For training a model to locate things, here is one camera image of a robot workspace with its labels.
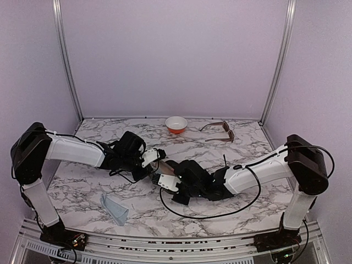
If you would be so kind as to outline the brown striped glasses case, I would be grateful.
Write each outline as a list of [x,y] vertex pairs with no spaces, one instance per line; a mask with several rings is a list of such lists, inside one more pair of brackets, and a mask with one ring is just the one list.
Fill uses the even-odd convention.
[[152,175],[164,174],[164,175],[175,176],[174,169],[164,161],[154,162],[152,167],[153,167]]

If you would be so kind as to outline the black woven glasses case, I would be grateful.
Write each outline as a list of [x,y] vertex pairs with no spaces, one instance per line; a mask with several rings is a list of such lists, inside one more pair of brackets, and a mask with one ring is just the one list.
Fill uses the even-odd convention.
[[179,163],[174,160],[167,160],[166,164],[168,164],[172,169],[176,169],[179,166]]

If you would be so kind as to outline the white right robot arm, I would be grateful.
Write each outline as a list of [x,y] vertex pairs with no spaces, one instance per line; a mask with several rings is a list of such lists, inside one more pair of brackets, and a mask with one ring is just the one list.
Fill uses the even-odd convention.
[[261,158],[225,166],[212,173],[194,160],[184,160],[174,167],[179,182],[172,200],[183,205],[188,205],[194,197],[221,201],[255,186],[261,190],[265,183],[293,177],[296,180],[293,196],[283,213],[280,228],[272,235],[277,246],[284,246],[300,229],[316,197],[329,186],[332,173],[327,172],[325,156],[333,157],[325,148],[293,134],[284,145]]

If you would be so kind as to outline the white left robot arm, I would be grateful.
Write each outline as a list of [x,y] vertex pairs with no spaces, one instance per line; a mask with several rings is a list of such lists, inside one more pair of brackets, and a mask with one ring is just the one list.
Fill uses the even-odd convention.
[[130,172],[138,181],[152,172],[151,163],[159,158],[156,149],[147,150],[144,140],[127,131],[114,142],[89,142],[74,135],[47,130],[33,123],[12,146],[12,177],[20,185],[26,203],[41,220],[42,233],[58,245],[69,241],[69,232],[53,206],[42,180],[46,161],[66,161],[117,174]]

